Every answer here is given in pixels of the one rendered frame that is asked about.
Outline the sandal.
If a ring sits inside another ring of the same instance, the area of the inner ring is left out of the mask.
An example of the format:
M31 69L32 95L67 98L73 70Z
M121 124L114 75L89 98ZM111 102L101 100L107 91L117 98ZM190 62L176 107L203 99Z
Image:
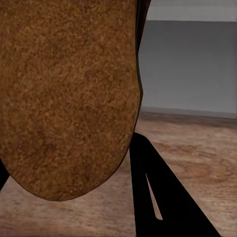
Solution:
M29 193L72 200L122 164L150 3L0 0L0 159Z

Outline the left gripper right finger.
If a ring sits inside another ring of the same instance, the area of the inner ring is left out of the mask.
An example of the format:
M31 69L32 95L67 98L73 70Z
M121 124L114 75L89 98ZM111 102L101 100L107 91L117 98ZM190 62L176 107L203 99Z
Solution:
M221 237L147 137L134 132L129 151L136 237Z

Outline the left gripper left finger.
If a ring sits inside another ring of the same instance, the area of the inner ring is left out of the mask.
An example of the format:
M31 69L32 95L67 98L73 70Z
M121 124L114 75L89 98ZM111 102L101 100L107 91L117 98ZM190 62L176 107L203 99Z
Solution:
M3 165L2 160L0 159L0 191L3 188L4 184L6 183L9 176L10 174L8 173L8 171Z

